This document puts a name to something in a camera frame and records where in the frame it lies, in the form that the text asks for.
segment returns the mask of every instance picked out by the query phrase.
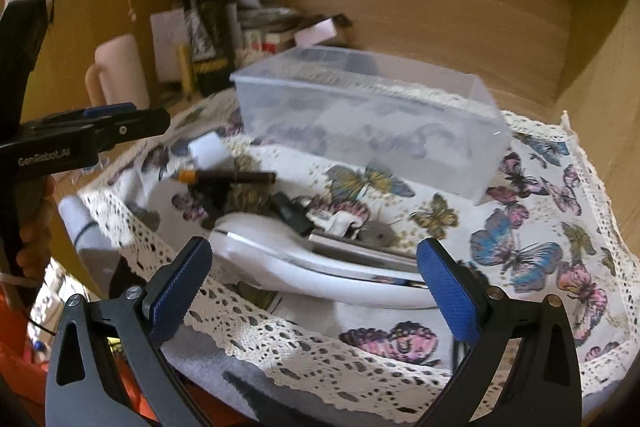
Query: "yellow butterfly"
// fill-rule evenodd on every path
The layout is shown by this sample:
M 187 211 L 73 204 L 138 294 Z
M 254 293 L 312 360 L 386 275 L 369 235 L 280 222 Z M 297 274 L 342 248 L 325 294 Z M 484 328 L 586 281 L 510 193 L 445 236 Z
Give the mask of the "yellow butterfly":
M 612 255 L 611 251 L 609 250 L 609 248 L 604 248 L 604 247 L 600 247 L 600 249 L 602 250 L 602 253 L 604 254 L 603 257 L 602 257 L 602 263 L 604 264 L 604 266 L 609 268 L 609 271 L 611 272 L 611 275 L 613 277 L 615 277 L 616 276 L 616 265 L 615 265 L 615 263 L 613 263 L 613 255 Z
M 431 237 L 438 240 L 447 237 L 447 228 L 458 226 L 457 212 L 449 208 L 447 200 L 437 192 L 433 195 L 433 200 L 427 209 L 414 212 L 410 218 L 419 227 L 427 229 Z
M 357 201 L 369 187 L 383 194 L 395 194 L 413 198 L 415 192 L 394 174 L 381 165 L 370 163 L 364 172 L 354 171 L 344 165 L 334 165 L 326 172 L 331 180 L 331 195 L 337 201 Z
M 562 231 L 571 244 L 571 260 L 573 264 L 582 262 L 582 250 L 587 255 L 596 255 L 596 249 L 591 244 L 591 238 L 583 227 L 562 223 Z

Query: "blue gripper pad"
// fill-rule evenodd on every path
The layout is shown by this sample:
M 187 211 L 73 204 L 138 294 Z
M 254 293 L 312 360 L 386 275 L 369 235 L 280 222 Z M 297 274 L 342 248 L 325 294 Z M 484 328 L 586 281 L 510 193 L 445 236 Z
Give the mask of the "blue gripper pad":
M 162 266 L 146 285 L 148 298 L 153 298 L 156 292 L 158 295 L 148 307 L 151 325 L 148 337 L 152 344 L 158 347 L 175 335 L 212 262 L 209 241 L 192 237 L 175 260 Z
M 480 336 L 486 302 L 482 288 L 466 268 L 453 261 L 434 238 L 420 241 L 416 251 L 420 275 L 427 283 L 456 340 L 473 346 Z

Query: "human hand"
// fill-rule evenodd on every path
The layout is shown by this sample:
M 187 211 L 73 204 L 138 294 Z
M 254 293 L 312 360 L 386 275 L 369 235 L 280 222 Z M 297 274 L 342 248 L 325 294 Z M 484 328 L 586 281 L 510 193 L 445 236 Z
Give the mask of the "human hand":
M 44 278 L 44 271 L 51 258 L 49 251 L 49 243 L 51 242 L 49 224 L 56 207 L 52 201 L 46 198 L 53 195 L 55 188 L 55 181 L 51 176 L 48 176 L 39 208 L 31 219 L 20 228 L 20 238 L 24 245 L 15 260 L 22 268 L 25 277 L 36 280 Z

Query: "bottle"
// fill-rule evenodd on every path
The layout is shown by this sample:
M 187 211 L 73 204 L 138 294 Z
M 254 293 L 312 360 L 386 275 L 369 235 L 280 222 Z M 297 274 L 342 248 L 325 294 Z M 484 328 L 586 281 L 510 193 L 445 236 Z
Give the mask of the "bottle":
M 225 0 L 182 0 L 198 89 L 204 96 L 231 87 L 234 49 Z

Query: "butterfly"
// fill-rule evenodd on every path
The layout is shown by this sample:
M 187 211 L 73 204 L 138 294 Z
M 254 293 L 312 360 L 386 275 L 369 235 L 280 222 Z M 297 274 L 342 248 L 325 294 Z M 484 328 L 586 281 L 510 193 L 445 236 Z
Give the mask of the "butterfly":
M 610 342 L 607 343 L 606 346 L 604 346 L 604 349 L 600 349 L 600 346 L 591 347 L 587 355 L 584 357 L 584 361 L 589 362 L 590 360 L 597 359 L 602 355 L 606 355 L 609 351 L 611 351 L 611 349 L 616 349 L 619 345 L 620 343 Z
M 151 232 L 157 232 L 160 228 L 160 214 L 156 210 L 146 210 L 141 206 L 135 204 L 132 201 L 126 201 L 127 208 L 136 216 L 143 225 L 145 225 Z
M 596 255 L 589 234 L 580 225 L 562 223 L 562 231 L 571 244 L 571 260 L 573 264 L 582 262 L 582 250 L 587 255 Z
M 505 214 L 511 221 L 511 228 L 519 229 L 529 217 L 529 211 L 518 203 L 518 195 L 509 187 L 489 187 L 486 193 L 494 200 L 505 205 Z
M 560 209 L 561 212 L 566 212 L 568 209 L 576 215 L 580 216 L 582 213 L 582 207 L 575 197 L 574 190 L 571 187 L 556 187 L 553 183 L 546 181 L 544 178 L 540 178 L 542 184 L 545 185 L 546 190 L 554 198 L 554 203 Z
M 169 147 L 169 150 L 171 151 L 171 154 L 173 154 L 174 156 L 185 158 L 190 155 L 189 144 L 197 140 L 198 138 L 202 138 L 203 136 L 211 132 L 212 131 L 209 130 L 209 131 L 202 132 L 197 136 L 192 136 L 190 138 L 178 138 L 175 142 L 171 144 L 171 147 Z
M 505 174 L 511 188 L 519 198 L 528 198 L 532 194 L 548 196 L 546 188 L 537 179 L 524 175 L 522 161 L 518 153 L 511 152 L 505 156 L 498 169 Z
M 448 147 L 456 141 L 455 134 L 437 124 L 426 124 L 400 136 L 375 129 L 370 125 L 364 126 L 364 132 L 370 137 L 369 147 L 374 151 L 387 153 L 394 150 L 414 160 L 421 160 L 427 156 L 428 141 L 431 141 L 435 148 Z
M 175 126 L 176 130 L 182 129 L 183 127 L 187 127 L 192 123 L 196 123 L 200 117 L 202 116 L 202 112 L 204 111 L 204 107 L 197 107 L 189 114 L 187 114 L 178 125 Z
M 395 194 L 403 198 L 413 198 L 415 192 L 399 180 L 386 167 L 370 163 L 364 172 L 353 171 L 343 165 L 334 165 L 326 172 L 331 180 L 331 194 L 337 201 L 356 201 L 362 190 L 369 186 L 383 194 Z
M 600 247 L 600 249 L 602 250 L 602 253 L 603 253 L 602 264 L 604 264 L 604 266 L 609 268 L 609 271 L 611 272 L 611 275 L 613 277 L 615 277 L 616 276 L 616 265 L 613 263 L 613 256 L 611 254 L 611 251 L 609 250 L 609 248 L 604 248 L 604 247 Z
M 120 176 L 122 176 L 123 172 L 129 171 L 133 168 L 134 161 L 135 161 L 135 158 L 133 158 L 130 162 L 128 162 L 127 164 L 123 165 L 120 169 L 118 169 L 114 173 L 114 175 L 107 180 L 107 185 L 111 187 L 111 185 L 116 184 L 116 182 L 120 179 Z
M 437 192 L 428 208 L 421 212 L 414 212 L 410 219 L 419 227 L 427 229 L 431 237 L 442 240 L 447 237 L 447 228 L 458 226 L 458 213 L 449 208 L 447 200 Z
M 551 142 L 549 140 L 543 140 L 542 138 L 534 138 L 529 134 L 520 132 L 513 133 L 513 137 L 520 140 L 524 145 L 531 147 L 536 153 L 556 167 L 560 166 L 559 157 L 561 155 L 569 156 L 569 149 L 567 149 L 566 143 L 564 142 Z
M 274 143 L 323 156 L 327 148 L 326 131 L 316 125 L 289 127 L 276 124 L 267 129 L 265 136 L 255 138 L 251 145 L 270 145 Z
M 366 223 L 371 217 L 371 209 L 367 203 L 362 201 L 337 201 L 329 200 L 320 194 L 309 198 L 308 196 L 298 196 L 293 199 L 294 203 L 300 204 L 307 212 L 318 213 L 325 212 L 334 215 L 344 210 L 353 216 L 359 217 L 363 223 Z
M 169 151 L 160 144 L 151 149 L 142 162 L 141 172 L 149 172 L 152 168 L 158 168 L 158 181 L 166 174 L 169 165 Z
M 242 281 L 238 281 L 236 284 L 225 284 L 225 286 L 261 310 L 268 310 L 278 296 L 278 292 L 260 290 Z
M 607 293 L 591 282 L 591 274 L 582 263 L 572 266 L 567 261 L 562 261 L 556 285 L 562 291 L 569 292 L 569 297 L 579 301 L 574 315 L 573 330 L 575 345 L 581 346 L 607 309 Z
M 580 178 L 578 177 L 578 172 L 575 170 L 574 164 L 567 165 L 564 168 L 564 173 L 562 174 L 562 181 L 567 187 L 571 189 L 580 185 Z
M 489 277 L 487 277 L 484 273 L 482 273 L 478 268 L 478 266 L 473 264 L 471 261 L 467 261 L 466 264 L 462 260 L 456 261 L 456 262 L 458 263 L 459 266 L 462 266 L 468 269 L 473 274 L 473 276 L 476 279 L 478 279 L 478 282 L 482 286 L 482 289 L 486 290 L 487 288 L 489 288 L 489 286 L 491 286 L 491 283 L 489 282 Z
M 542 290 L 546 276 L 555 272 L 562 259 L 558 243 L 516 246 L 511 221 L 503 210 L 494 210 L 484 229 L 471 234 L 471 258 L 482 266 L 502 264 L 502 273 L 511 268 L 516 293 Z
M 375 328 L 358 328 L 341 333 L 340 340 L 386 359 L 417 365 L 436 365 L 439 360 L 428 360 L 438 347 L 438 337 L 430 328 L 415 322 L 396 324 L 388 333 Z
M 543 159 L 543 158 L 541 158 L 541 157 L 540 157 L 540 156 L 538 156 L 537 154 L 535 154 L 535 153 L 533 153 L 533 152 L 532 152 L 532 153 L 529 155 L 529 159 L 530 159 L 530 160 L 536 160 L 536 161 L 540 164 L 540 166 L 541 166 L 543 169 L 546 169 L 546 162 L 544 161 L 544 159 Z
M 242 123 L 242 114 L 240 108 L 237 107 L 231 112 L 229 118 L 226 119 L 224 125 L 220 125 L 212 129 L 221 138 L 228 138 L 230 136 L 236 136 L 244 132 L 244 124 Z

